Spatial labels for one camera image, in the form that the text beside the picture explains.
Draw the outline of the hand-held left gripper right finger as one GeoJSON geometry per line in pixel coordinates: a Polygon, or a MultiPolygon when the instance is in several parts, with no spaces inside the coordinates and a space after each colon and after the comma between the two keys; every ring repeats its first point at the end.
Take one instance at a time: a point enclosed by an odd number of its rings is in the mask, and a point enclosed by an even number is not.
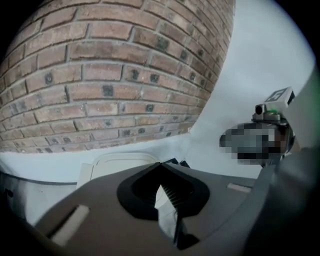
{"type": "Polygon", "coordinates": [[[247,179],[162,163],[157,182],[174,210],[160,218],[173,237],[162,237],[157,250],[244,250],[262,208],[261,173],[247,179]]]}

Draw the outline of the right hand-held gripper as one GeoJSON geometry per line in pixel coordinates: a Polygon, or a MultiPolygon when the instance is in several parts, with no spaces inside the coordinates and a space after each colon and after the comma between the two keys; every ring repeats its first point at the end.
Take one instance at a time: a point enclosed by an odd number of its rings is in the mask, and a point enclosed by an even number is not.
{"type": "Polygon", "coordinates": [[[219,147],[243,165],[269,166],[290,154],[296,135],[284,115],[295,99],[292,87],[274,91],[254,109],[251,121],[227,129],[219,147]]]}

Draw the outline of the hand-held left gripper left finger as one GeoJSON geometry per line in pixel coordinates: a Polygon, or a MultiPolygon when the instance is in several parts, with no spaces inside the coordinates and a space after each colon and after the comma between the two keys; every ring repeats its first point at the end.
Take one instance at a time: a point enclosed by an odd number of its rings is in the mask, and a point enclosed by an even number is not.
{"type": "Polygon", "coordinates": [[[161,231],[158,211],[147,200],[160,163],[95,178],[50,208],[36,229],[68,256],[178,256],[161,231]]]}

